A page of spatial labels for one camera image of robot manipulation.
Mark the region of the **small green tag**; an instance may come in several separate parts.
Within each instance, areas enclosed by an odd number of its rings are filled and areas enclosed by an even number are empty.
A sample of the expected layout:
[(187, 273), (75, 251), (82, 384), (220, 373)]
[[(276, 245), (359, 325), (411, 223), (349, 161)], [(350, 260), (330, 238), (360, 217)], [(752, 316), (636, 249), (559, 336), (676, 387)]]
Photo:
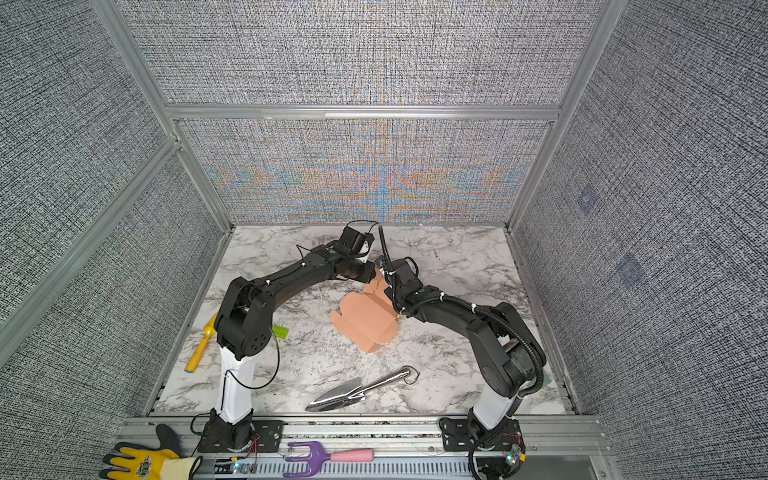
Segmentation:
[(279, 339), (286, 339), (289, 334), (289, 329), (286, 327), (274, 325), (272, 327), (273, 334)]

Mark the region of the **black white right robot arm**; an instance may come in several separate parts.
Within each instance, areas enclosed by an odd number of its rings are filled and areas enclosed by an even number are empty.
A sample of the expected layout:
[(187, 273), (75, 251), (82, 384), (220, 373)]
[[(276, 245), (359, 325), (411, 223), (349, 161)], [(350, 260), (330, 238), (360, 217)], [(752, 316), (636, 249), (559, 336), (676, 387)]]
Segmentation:
[(546, 355), (517, 310), (501, 302), (477, 305), (425, 285), (415, 264), (394, 260), (384, 229), (378, 228), (382, 255), (376, 260), (393, 309), (404, 317), (445, 327), (466, 338), (485, 387), (469, 419), (484, 432), (501, 427), (522, 400), (543, 386)]

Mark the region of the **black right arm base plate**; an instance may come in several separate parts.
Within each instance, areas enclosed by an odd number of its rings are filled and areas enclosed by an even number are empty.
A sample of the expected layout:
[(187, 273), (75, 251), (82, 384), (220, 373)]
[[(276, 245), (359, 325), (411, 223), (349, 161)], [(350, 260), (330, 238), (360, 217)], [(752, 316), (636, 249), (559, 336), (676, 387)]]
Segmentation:
[[(447, 452), (468, 452), (475, 446), (487, 430), (476, 420), (469, 418), (442, 417), (438, 420), (443, 449)], [(485, 440), (478, 447), (479, 451), (510, 451), (519, 448), (525, 452), (526, 446), (520, 424), (516, 419), (503, 418), (500, 430)]]

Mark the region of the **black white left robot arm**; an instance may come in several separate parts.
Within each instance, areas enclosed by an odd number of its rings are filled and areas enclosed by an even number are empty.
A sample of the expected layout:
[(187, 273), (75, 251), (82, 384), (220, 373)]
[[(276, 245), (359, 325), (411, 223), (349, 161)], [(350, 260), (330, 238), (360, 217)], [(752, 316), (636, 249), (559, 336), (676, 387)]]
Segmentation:
[(272, 340), (275, 311), (310, 287), (337, 278), (367, 283), (375, 276), (368, 260), (375, 242), (370, 231), (350, 225), (341, 236), (313, 247), (296, 262), (263, 277), (237, 277), (225, 292), (214, 322), (220, 347), (221, 380), (215, 413), (236, 424), (253, 413), (255, 357)]

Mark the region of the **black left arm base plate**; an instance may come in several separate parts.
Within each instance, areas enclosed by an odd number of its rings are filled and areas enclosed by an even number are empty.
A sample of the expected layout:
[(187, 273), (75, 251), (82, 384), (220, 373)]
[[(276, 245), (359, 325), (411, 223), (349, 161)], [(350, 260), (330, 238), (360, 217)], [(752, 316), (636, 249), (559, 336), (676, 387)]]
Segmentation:
[(216, 417), (209, 420), (197, 445), (201, 453), (276, 453), (283, 437), (281, 420), (241, 420), (230, 424)]

